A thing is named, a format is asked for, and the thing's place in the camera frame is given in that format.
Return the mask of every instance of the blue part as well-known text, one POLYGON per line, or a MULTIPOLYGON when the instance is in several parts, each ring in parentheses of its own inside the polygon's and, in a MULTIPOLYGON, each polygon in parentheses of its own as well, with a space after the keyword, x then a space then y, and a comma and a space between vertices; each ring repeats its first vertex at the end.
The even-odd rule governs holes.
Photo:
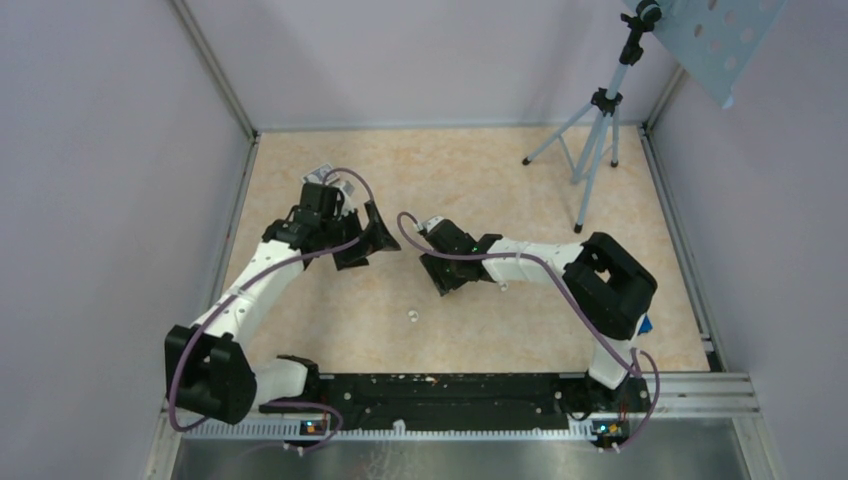
POLYGON ((639 333, 636 334, 636 336, 644 335, 644 334, 650 332, 653 329, 654 329, 654 326, 651 325, 651 319, 648 318, 647 315, 645 315, 645 321, 642 322, 642 326, 639 327, 639 333))

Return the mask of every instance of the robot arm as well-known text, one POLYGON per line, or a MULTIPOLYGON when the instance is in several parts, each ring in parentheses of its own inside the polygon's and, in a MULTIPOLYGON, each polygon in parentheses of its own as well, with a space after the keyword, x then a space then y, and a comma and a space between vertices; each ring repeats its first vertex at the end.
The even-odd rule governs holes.
POLYGON ((337 270, 368 265, 379 250, 400 250, 388 233, 373 201, 365 204, 363 230, 350 198, 332 186, 306 183, 300 203, 286 219, 274 221, 262 236, 247 267, 223 296, 190 327, 174 326, 165 338, 167 389, 177 363, 197 329, 214 317, 189 352, 176 396, 176 406, 230 424, 270 400, 297 397, 304 389, 307 367, 293 357, 277 358, 253 371, 244 349, 286 287, 308 268, 304 254, 352 247, 333 254, 337 270))
MULTIPOLYGON (((657 289, 654 277, 605 233, 593 233, 584 243, 561 245, 519 242, 495 234, 477 241, 443 217, 424 222, 418 233, 440 253, 506 254, 478 261, 422 255, 421 263, 441 295, 470 281, 552 285, 545 269, 527 256, 541 258, 562 278, 581 310, 623 358, 630 355, 657 289), (608 280, 598 275, 602 272, 609 272, 608 280)), ((588 373, 609 389, 616 389, 626 376, 625 369, 597 339, 588 373)))

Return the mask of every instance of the black mounting plate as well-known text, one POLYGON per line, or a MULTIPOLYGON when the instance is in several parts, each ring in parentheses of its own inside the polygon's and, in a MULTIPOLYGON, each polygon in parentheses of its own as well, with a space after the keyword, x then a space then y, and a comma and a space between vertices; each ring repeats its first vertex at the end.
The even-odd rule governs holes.
POLYGON ((617 413, 624 402, 645 412, 650 402, 642 379, 608 390, 584 374, 324 374, 317 389, 312 396, 341 412, 344 430, 390 430, 397 420, 413 431, 566 429, 569 411, 617 413))

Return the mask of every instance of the tripod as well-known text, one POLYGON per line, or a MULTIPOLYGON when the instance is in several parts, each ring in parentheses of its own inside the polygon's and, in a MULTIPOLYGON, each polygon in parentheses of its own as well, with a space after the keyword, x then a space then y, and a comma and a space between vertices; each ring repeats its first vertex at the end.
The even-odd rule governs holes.
POLYGON ((577 217, 577 223, 574 225, 574 233, 580 233, 583 230, 583 221, 586 219, 586 209, 589 207, 589 196, 592 194, 592 185, 595 182, 595 174, 598 172, 598 166, 601 163, 601 158, 607 150, 604 150, 604 143, 607 138, 607 131, 612 126, 612 161, 610 164, 613 167, 618 166, 618 130, 619 130, 619 112, 618 105, 621 103, 622 95, 618 92, 621 88, 621 83, 624 81, 624 75, 627 70, 636 64, 642 58, 642 47, 639 46, 639 41, 642 39, 642 34, 654 30, 656 22, 662 18, 662 11, 655 0, 643 0, 636 7, 636 16, 630 17, 621 14, 621 20, 627 23, 630 28, 630 35, 627 37, 627 42, 621 50, 621 55, 618 58, 618 68, 613 74, 607 88, 599 88, 592 100, 581 108, 573 117, 569 118, 556 132, 553 133, 542 145, 539 146, 533 153, 528 155, 521 161, 522 165, 530 165, 540 153, 548 148, 554 141, 559 140, 565 158, 568 159, 568 165, 571 167, 571 184, 576 185, 583 180, 586 180, 586 189, 583 192, 583 203, 580 205, 580 214, 577 217), (592 123, 592 130, 589 132, 589 138, 586 139, 586 144, 583 146, 583 151, 580 154, 580 159, 577 165, 571 158, 571 153, 565 145, 562 135, 566 130, 574 126, 577 121, 589 113, 592 107, 598 107, 598 115, 592 123), (587 171, 587 163, 589 155, 594 152, 592 166, 587 171))

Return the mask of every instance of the white wall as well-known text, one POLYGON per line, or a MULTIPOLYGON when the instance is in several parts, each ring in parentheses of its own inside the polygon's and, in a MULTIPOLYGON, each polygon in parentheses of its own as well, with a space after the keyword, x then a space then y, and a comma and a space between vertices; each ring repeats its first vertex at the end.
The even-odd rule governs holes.
POLYGON ((138 478, 246 141, 166 1, 0 18, 0 477, 138 478))
POLYGON ((719 110, 689 81, 656 132, 734 370, 789 478, 844 478, 848 5, 789 2, 719 110))
MULTIPOLYGON (((259 129, 562 121, 606 86, 619 0, 188 0, 259 129)), ((650 35, 622 118, 674 62, 650 35)))

